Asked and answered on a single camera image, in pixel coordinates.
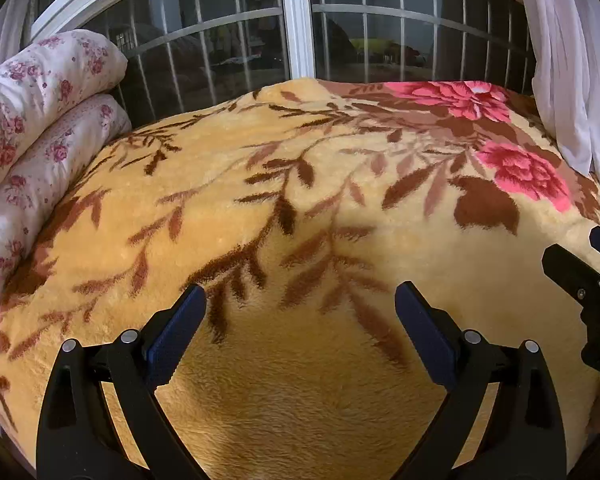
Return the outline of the white curtain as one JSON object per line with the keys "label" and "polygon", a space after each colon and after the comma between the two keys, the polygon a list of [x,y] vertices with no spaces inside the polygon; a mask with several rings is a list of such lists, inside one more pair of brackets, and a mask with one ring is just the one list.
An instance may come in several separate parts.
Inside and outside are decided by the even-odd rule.
{"label": "white curtain", "polygon": [[566,162],[600,181],[600,0],[524,0],[532,90]]}

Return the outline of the yellow floral fleece blanket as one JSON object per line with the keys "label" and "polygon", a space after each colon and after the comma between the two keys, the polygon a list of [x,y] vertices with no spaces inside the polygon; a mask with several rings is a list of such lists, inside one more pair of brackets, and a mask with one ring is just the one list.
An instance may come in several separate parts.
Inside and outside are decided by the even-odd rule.
{"label": "yellow floral fleece blanket", "polygon": [[189,284],[204,322],[158,400],[215,479],[387,479],[442,402],[396,317],[416,285],[494,344],[536,340],[570,460],[600,432],[578,305],[542,271],[600,185],[487,82],[287,81],[137,129],[68,189],[0,307],[0,422],[32,457],[67,338],[112,341]]}

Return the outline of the floral white rolled quilt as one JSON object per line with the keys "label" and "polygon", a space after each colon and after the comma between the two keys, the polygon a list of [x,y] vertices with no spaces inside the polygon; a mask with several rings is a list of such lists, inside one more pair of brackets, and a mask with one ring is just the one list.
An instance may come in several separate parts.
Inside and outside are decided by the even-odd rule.
{"label": "floral white rolled quilt", "polygon": [[128,60],[105,36],[61,32],[0,65],[0,302],[68,187],[131,129],[111,95]]}

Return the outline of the white window frame with bars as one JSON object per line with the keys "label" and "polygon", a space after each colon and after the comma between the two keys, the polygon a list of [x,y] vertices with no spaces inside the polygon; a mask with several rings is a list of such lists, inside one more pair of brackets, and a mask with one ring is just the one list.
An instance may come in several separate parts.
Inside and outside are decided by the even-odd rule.
{"label": "white window frame with bars", "polygon": [[114,96],[136,126],[294,78],[527,93],[535,69],[521,0],[0,0],[0,63],[77,28],[128,58]]}

